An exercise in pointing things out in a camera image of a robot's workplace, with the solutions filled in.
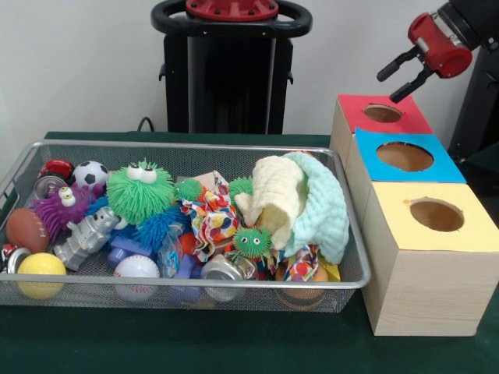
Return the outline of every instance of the circular hole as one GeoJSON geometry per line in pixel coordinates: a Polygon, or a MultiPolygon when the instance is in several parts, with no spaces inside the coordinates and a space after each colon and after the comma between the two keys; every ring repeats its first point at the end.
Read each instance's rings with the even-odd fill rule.
{"type": "Polygon", "coordinates": [[[364,114],[373,121],[393,123],[400,121],[402,113],[393,107],[382,104],[371,104],[364,108],[364,114]]]}
{"type": "Polygon", "coordinates": [[[411,204],[414,219],[435,231],[459,230],[465,218],[456,206],[439,199],[419,199],[411,204]]]}
{"type": "Polygon", "coordinates": [[[376,154],[385,164],[403,171],[422,171],[434,164],[430,152],[411,143],[386,143],[378,147],[376,154]]]}

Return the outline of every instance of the can lid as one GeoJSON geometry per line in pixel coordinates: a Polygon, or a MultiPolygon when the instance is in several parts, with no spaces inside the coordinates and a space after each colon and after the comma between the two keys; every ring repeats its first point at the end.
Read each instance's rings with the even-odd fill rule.
{"type": "Polygon", "coordinates": [[[64,179],[57,175],[43,175],[34,183],[33,193],[36,199],[47,199],[59,187],[67,187],[64,179]]]}
{"type": "Polygon", "coordinates": [[[219,281],[244,281],[239,269],[228,261],[210,261],[203,266],[201,277],[219,281]]]}
{"type": "Polygon", "coordinates": [[[22,261],[31,255],[31,251],[28,248],[18,248],[9,257],[9,262],[7,263],[7,273],[15,274],[19,269],[22,261]]]}

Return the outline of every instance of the silver toy robot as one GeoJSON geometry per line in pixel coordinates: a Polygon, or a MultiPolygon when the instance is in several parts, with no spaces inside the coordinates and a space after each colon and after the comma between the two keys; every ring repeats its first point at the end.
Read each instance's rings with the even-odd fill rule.
{"type": "Polygon", "coordinates": [[[73,234],[63,245],[54,247],[55,255],[65,267],[77,271],[91,253],[106,244],[118,222],[119,218],[109,206],[100,208],[96,214],[85,217],[79,224],[69,222],[67,226],[73,234]]]}

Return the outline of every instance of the white wall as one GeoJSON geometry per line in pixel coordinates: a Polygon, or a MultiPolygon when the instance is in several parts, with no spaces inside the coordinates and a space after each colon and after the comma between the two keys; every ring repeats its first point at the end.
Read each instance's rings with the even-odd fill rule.
{"type": "MultiPolygon", "coordinates": [[[[149,115],[166,129],[163,35],[150,25],[159,0],[0,0],[0,177],[28,142],[49,130],[129,131],[149,115]]],[[[408,50],[410,22],[444,0],[298,0],[313,31],[294,40],[294,86],[285,132],[328,134],[338,94],[389,94],[376,73],[408,50]]],[[[469,73],[432,79],[416,101],[448,143],[469,73]]]]}

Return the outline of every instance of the yellow box top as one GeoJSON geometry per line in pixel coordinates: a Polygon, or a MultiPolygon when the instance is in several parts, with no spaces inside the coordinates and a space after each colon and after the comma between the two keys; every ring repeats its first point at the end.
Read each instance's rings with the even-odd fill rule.
{"type": "Polygon", "coordinates": [[[465,184],[373,182],[373,190],[400,249],[499,252],[499,230],[465,184]]]}

